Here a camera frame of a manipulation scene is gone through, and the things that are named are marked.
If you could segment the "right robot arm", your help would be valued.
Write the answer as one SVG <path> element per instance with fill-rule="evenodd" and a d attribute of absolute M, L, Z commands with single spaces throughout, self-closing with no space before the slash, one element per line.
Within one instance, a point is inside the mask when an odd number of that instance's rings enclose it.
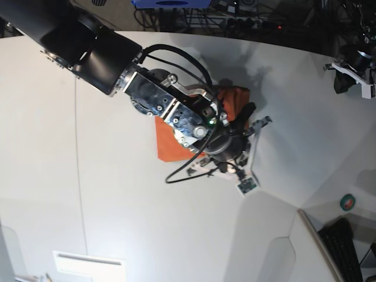
<path fill-rule="evenodd" d="M 166 44 L 142 48 L 70 1 L 2 1 L 1 17 L 38 43 L 60 67 L 108 96 L 127 94 L 140 113 L 161 118 L 194 157 L 205 154 L 215 170 L 236 174 L 241 185 L 255 184 L 257 139 L 271 119 L 248 125 L 256 110 L 249 102 L 229 120 L 208 71 L 187 52 Z M 159 50 L 194 65 L 202 73 L 197 84 L 183 86 L 174 73 L 144 68 L 143 61 Z"/>

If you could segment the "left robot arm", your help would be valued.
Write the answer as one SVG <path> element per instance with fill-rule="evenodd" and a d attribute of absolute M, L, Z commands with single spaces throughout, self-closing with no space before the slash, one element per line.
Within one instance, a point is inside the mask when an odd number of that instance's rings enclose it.
<path fill-rule="evenodd" d="M 338 36 L 345 44 L 324 70 L 334 71 L 337 94 L 360 85 L 361 96 L 375 98 L 375 1 L 338 1 Z"/>

